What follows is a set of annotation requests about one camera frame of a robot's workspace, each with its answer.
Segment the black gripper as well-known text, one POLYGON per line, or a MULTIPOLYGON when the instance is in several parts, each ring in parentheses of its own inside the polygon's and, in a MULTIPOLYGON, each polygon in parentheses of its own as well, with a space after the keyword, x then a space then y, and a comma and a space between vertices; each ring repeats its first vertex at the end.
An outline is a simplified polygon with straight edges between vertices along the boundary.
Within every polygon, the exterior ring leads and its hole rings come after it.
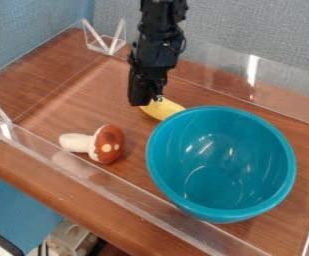
POLYGON ((165 38, 138 35, 128 56, 127 98, 131 106, 146 106, 151 98, 163 100, 167 72, 175 68, 179 54, 185 51, 186 38, 182 31, 165 38))

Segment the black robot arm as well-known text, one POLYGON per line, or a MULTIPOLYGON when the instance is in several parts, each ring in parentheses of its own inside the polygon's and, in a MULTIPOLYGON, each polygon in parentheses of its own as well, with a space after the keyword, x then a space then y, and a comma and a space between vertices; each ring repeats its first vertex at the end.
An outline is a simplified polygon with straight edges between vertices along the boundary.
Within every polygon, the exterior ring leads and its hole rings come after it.
POLYGON ((186 0, 141 0, 138 39, 127 58, 127 98, 131 106, 161 101, 167 72, 175 68, 186 38, 178 23, 186 19, 186 0))

